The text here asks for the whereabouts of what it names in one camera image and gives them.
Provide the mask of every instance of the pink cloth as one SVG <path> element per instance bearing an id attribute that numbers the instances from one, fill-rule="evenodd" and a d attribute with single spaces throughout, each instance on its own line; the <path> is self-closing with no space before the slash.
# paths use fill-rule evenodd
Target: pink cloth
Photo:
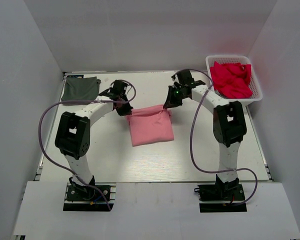
<path id="1" fill-rule="evenodd" d="M 170 117 L 171 112 L 163 109 L 163 105 L 132 109 L 132 114 L 126 116 L 132 146 L 174 140 Z"/>

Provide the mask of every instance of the white wall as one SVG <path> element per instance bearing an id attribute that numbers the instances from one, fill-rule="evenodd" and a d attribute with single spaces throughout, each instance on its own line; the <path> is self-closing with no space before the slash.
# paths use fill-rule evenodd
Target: white wall
<path id="1" fill-rule="evenodd" d="M 10 239 L 22 191 L 34 179 L 38 121 L 61 85 L 62 72 L 25 3 L 0 0 L 0 240 Z"/>
<path id="2" fill-rule="evenodd" d="M 276 0 L 25 0 L 63 71 L 204 68 L 247 55 Z"/>
<path id="3" fill-rule="evenodd" d="M 249 58 L 263 90 L 253 120 L 300 230 L 300 0 L 277 2 Z"/>

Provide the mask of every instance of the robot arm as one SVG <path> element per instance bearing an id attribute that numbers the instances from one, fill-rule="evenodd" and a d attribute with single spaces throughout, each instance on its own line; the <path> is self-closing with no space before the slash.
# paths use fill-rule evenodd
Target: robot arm
<path id="1" fill-rule="evenodd" d="M 176 76 L 178 81 L 169 86 L 168 97 L 163 107 L 181 106 L 185 98 L 191 98 L 200 103 L 208 90 L 207 85 L 201 80 L 195 81 L 189 70 L 180 71 Z M 213 134 L 219 143 L 218 170 L 237 169 L 238 150 L 243 136 L 247 133 L 241 103 L 229 102 L 213 91 L 209 91 L 202 105 L 213 114 Z M 232 196 L 238 185 L 239 179 L 236 171 L 220 172 L 216 175 L 216 191 L 222 199 Z"/>
<path id="2" fill-rule="evenodd" d="M 97 97 L 99 101 L 127 101 L 128 84 L 116 80 L 113 87 L 103 91 Z M 116 109 L 120 116 L 130 115 L 132 107 L 129 103 L 98 102 L 91 103 L 79 111 L 64 112 L 58 126 L 55 146 L 67 159 L 70 168 L 89 185 L 95 185 L 95 178 L 90 172 L 87 151 L 90 147 L 90 129 L 101 117 Z M 69 179 L 71 185 L 83 195 L 91 196 L 92 188 L 83 185 L 75 176 Z"/>

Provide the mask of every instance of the white platform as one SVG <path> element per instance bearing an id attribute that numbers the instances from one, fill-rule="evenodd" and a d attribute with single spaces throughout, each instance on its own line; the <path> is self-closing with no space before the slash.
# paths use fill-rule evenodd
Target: white platform
<path id="1" fill-rule="evenodd" d="M 116 72 L 85 74 L 84 77 L 97 76 L 101 80 L 100 91 L 108 88 L 116 79 L 130 81 L 137 89 L 131 105 L 144 108 L 163 104 L 168 94 L 168 85 L 173 82 L 173 71 L 161 72 Z M 195 80 L 208 79 L 201 73 L 192 74 Z M 189 153 L 190 128 L 198 103 L 190 99 L 183 106 L 172 108 L 172 127 L 174 141 L 132 147 L 129 126 L 124 117 L 114 111 L 100 119 L 91 128 L 91 145 L 87 153 L 88 163 L 97 182 L 200 182 L 214 181 L 214 174 L 197 171 L 192 165 Z M 56 162 L 68 166 L 65 157 L 55 147 L 55 138 L 61 114 L 75 112 L 82 106 L 58 107 L 47 153 Z M 259 180 L 268 180 L 264 161 L 254 134 L 251 120 L 244 108 L 247 134 L 238 153 L 238 168 L 254 170 Z M 219 145 L 213 135 L 213 116 L 201 108 L 194 133 L 194 156 L 199 167 L 217 170 L 219 166 Z M 254 180 L 247 171 L 238 172 L 242 181 Z M 48 160 L 43 160 L 40 181 L 67 181 L 71 175 Z"/>
<path id="2" fill-rule="evenodd" d="M 118 183 L 111 212 L 63 211 L 66 182 L 28 182 L 14 230 L 26 240 L 290 240 L 300 233 L 280 183 L 247 212 L 200 213 L 195 183 Z M 244 183 L 245 194 L 253 183 Z"/>

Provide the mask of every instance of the white basket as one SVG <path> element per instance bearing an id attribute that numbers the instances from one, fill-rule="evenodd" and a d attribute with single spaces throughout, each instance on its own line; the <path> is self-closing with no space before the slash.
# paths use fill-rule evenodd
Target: white basket
<path id="1" fill-rule="evenodd" d="M 251 64 L 246 56 L 240 55 L 211 55 L 205 58 L 206 68 L 208 70 L 209 76 L 211 76 L 210 67 L 212 67 L 215 62 L 219 64 L 229 64 L 229 63 L 241 63 L 241 64 Z M 249 88 L 252 91 L 252 96 L 250 98 L 227 98 L 230 102 L 239 101 L 242 105 L 247 106 L 254 101 L 260 101 L 263 97 L 261 88 L 256 77 L 255 71 L 251 65 L 251 79 Z"/>

